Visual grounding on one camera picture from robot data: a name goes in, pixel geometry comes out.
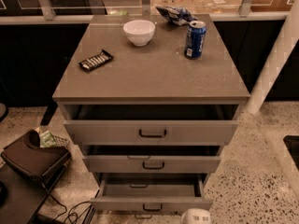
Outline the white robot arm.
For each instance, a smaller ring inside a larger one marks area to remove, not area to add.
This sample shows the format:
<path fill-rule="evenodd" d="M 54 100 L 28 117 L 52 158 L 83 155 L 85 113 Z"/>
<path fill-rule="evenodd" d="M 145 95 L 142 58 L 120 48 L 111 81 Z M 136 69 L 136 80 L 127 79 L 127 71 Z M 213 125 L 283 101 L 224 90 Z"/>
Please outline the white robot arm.
<path fill-rule="evenodd" d="M 191 208 L 181 215 L 180 224 L 212 224 L 211 215 L 207 210 Z"/>

